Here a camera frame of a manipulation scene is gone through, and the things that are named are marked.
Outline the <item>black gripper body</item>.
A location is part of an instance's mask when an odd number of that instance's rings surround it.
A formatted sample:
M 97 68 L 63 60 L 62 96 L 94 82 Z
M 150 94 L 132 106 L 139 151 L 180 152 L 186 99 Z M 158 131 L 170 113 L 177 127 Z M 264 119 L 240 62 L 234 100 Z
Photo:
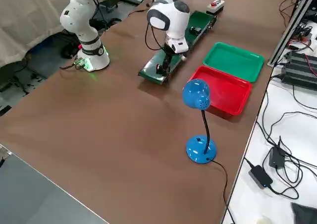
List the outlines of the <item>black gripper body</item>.
M 164 44 L 162 49 L 165 53 L 165 58 L 172 58 L 174 56 L 178 56 L 178 54 L 176 54 L 175 51 L 166 43 Z

